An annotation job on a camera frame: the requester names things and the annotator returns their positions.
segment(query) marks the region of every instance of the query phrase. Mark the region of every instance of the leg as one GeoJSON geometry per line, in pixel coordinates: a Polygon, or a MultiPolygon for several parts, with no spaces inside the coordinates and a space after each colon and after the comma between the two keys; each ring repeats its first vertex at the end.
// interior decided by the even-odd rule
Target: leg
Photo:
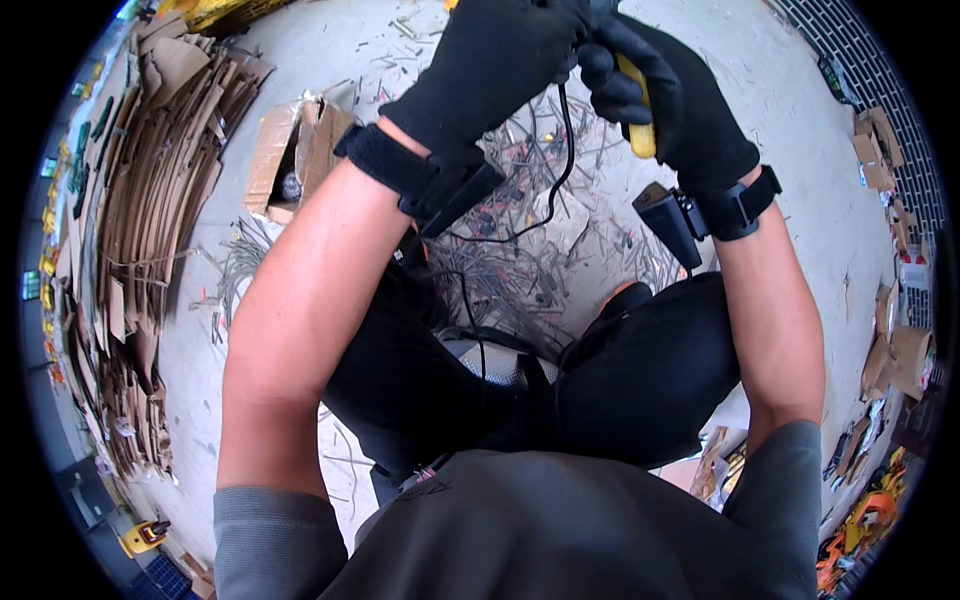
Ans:
{"type": "Polygon", "coordinates": [[[324,393],[364,454],[400,480],[445,452],[474,447],[497,400],[491,390],[481,396],[480,379],[425,324],[439,300],[434,290],[391,263],[324,393]]]}
{"type": "Polygon", "coordinates": [[[558,449],[654,468],[696,451],[740,380],[723,279],[681,281],[628,315],[561,378],[558,449]]]}

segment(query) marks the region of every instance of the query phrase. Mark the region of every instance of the black glove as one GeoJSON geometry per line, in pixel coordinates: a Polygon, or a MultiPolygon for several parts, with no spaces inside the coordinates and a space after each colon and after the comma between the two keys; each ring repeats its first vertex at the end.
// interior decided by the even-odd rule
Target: black glove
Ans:
{"type": "Polygon", "coordinates": [[[595,43],[581,46],[578,59],[594,109],[623,124],[624,135],[629,123],[650,123],[640,85],[614,69],[611,52],[622,54],[647,80],[657,161],[677,171],[684,192],[722,192],[757,166],[759,151],[733,119],[713,73],[692,50],[618,13],[594,20],[591,28],[595,43]]]}
{"type": "Polygon", "coordinates": [[[461,0],[430,67],[380,114],[446,160],[483,159],[475,142],[576,66],[587,0],[461,0]]]}

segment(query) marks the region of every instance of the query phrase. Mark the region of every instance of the gray t-shirt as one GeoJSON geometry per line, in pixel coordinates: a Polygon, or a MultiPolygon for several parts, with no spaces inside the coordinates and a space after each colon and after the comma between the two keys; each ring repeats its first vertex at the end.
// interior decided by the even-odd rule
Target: gray t-shirt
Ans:
{"type": "Polygon", "coordinates": [[[402,493],[347,560],[330,504],[214,496],[216,588],[240,598],[814,598],[820,429],[747,461],[723,514],[616,461],[483,450],[402,493]]]}

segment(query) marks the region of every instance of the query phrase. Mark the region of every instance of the person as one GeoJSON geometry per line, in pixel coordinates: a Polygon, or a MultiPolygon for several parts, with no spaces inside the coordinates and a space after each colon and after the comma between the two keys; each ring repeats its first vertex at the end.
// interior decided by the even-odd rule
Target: person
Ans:
{"type": "MultiPolygon", "coordinates": [[[[577,60],[598,114],[654,118],[684,191],[763,177],[704,62],[586,0],[462,0],[430,67],[368,127],[403,160],[466,156],[577,60]],[[646,75],[650,108],[612,53],[646,75]]],[[[300,207],[233,321],[218,597],[815,596],[823,332],[776,203],[756,231],[716,240],[721,273],[633,294],[564,353],[559,390],[511,396],[431,334],[427,279],[392,260],[411,226],[401,195],[354,162],[300,207]],[[748,459],[719,514],[646,469],[688,455],[741,377],[748,459]],[[406,480],[349,560],[319,464],[321,397],[406,480]]]]}

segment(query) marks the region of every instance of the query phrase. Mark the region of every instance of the yellow handle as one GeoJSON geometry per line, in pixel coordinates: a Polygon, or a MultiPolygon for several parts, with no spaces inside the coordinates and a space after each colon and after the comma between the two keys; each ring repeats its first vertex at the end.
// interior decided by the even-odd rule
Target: yellow handle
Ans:
{"type": "MultiPolygon", "coordinates": [[[[636,65],[622,54],[616,55],[616,65],[624,75],[640,84],[640,87],[643,88],[643,104],[649,107],[650,94],[647,93],[647,79],[643,77],[643,73],[640,73],[636,65]]],[[[630,124],[630,149],[640,158],[653,158],[657,155],[653,122],[648,125],[630,124]]]]}

